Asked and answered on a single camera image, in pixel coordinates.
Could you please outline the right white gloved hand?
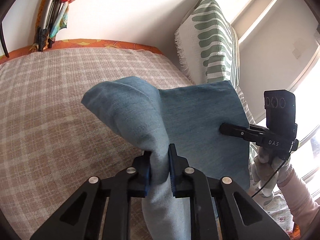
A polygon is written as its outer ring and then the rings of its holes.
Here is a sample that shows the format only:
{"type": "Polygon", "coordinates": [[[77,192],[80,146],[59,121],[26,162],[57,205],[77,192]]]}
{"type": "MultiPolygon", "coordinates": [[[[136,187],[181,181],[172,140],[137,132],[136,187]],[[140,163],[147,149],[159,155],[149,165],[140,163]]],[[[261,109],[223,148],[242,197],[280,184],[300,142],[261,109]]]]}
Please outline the right white gloved hand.
{"type": "Polygon", "coordinates": [[[277,184],[284,182],[292,172],[291,158],[280,159],[271,149],[258,147],[258,155],[253,159],[251,172],[255,183],[259,183],[264,196],[272,195],[277,184]]]}

